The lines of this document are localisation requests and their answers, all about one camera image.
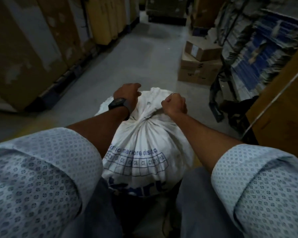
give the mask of bag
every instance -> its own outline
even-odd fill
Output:
[[[172,189],[193,165],[193,150],[180,128],[163,113],[171,91],[141,92],[129,120],[118,127],[103,159],[103,178],[111,189],[147,197]],[[108,111],[108,98],[96,115]]]

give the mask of light blue shirt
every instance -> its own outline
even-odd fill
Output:
[[[67,128],[1,143],[0,237],[58,237],[84,211],[102,171],[97,149]],[[218,161],[211,180],[248,236],[298,237],[295,156],[237,145]]]

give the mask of clenched fist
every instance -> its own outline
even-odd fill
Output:
[[[178,93],[170,94],[161,102],[163,111],[170,118],[178,113],[187,113],[186,99]]]
[[[133,111],[138,103],[138,97],[141,95],[141,92],[138,92],[138,88],[140,87],[141,84],[139,83],[126,83],[114,92],[114,99],[125,98],[130,103],[131,110]]]

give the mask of floor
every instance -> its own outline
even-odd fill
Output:
[[[54,108],[38,115],[0,112],[0,141],[90,118],[118,87],[131,82],[141,83],[140,90],[159,87],[180,93],[187,100],[189,115],[237,137],[227,119],[216,122],[208,107],[208,86],[177,81],[187,35],[188,27],[148,23],[141,12],[135,29],[101,53]]]

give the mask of watch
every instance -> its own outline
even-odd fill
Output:
[[[128,114],[127,118],[125,119],[125,121],[127,121],[131,114],[130,103],[125,98],[116,98],[108,105],[109,110],[112,110],[112,109],[118,108],[118,107],[126,107],[128,109],[129,114]]]

